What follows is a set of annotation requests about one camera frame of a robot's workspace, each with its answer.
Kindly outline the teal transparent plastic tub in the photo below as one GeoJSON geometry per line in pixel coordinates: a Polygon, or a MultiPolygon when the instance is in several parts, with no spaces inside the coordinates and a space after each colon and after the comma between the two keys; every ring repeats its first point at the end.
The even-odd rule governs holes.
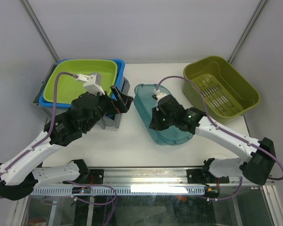
{"type": "Polygon", "coordinates": [[[158,145],[181,145],[192,139],[193,134],[170,126],[165,130],[156,130],[150,127],[153,117],[157,117],[157,101],[152,97],[156,84],[138,84],[134,88],[135,108],[144,123],[152,140],[158,145]]]}

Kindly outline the olive green slotted container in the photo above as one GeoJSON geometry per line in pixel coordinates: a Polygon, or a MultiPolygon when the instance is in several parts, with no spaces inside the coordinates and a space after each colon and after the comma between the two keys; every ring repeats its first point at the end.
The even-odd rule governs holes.
{"type": "Polygon", "coordinates": [[[184,68],[183,76],[201,91],[199,94],[189,82],[184,82],[183,93],[190,103],[203,111],[203,98],[210,116],[218,122],[242,116],[260,102],[255,88],[222,57],[209,56],[191,63],[184,68]]]}

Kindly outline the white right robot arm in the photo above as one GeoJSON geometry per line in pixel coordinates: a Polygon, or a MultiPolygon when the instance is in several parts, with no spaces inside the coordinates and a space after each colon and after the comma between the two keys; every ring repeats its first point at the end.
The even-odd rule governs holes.
{"type": "Polygon", "coordinates": [[[162,131],[175,126],[183,132],[205,137],[237,155],[237,158],[213,157],[204,161],[203,180],[213,182],[221,177],[244,177],[260,186],[266,183],[275,163],[272,159],[275,149],[270,139],[260,141],[243,136],[195,107],[184,109],[172,95],[158,91],[152,98],[156,105],[152,108],[150,129],[162,131]]]}

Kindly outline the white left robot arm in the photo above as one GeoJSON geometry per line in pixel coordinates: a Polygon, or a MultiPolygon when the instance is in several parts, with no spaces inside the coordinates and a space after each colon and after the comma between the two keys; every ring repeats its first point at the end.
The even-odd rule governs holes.
{"type": "Polygon", "coordinates": [[[56,151],[80,139],[105,115],[129,111],[133,97],[123,94],[116,86],[111,90],[115,99],[101,93],[81,94],[67,111],[54,115],[27,148],[6,163],[0,163],[0,199],[16,201],[41,186],[58,182],[86,182],[90,170],[83,159],[59,167],[41,168],[39,165],[56,151]]]}

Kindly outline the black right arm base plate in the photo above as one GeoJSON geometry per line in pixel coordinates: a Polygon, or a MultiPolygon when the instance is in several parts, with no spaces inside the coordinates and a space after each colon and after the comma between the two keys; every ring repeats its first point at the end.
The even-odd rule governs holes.
{"type": "Polygon", "coordinates": [[[188,184],[229,184],[229,177],[221,177],[217,178],[213,176],[211,173],[203,173],[201,169],[187,169],[187,183],[188,184]]]}

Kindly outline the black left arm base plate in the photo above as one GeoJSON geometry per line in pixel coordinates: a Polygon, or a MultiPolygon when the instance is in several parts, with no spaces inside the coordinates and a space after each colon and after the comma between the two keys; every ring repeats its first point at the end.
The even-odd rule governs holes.
{"type": "Polygon", "coordinates": [[[83,176],[74,180],[75,183],[79,184],[103,184],[104,180],[104,169],[90,169],[88,175],[83,176]]]}

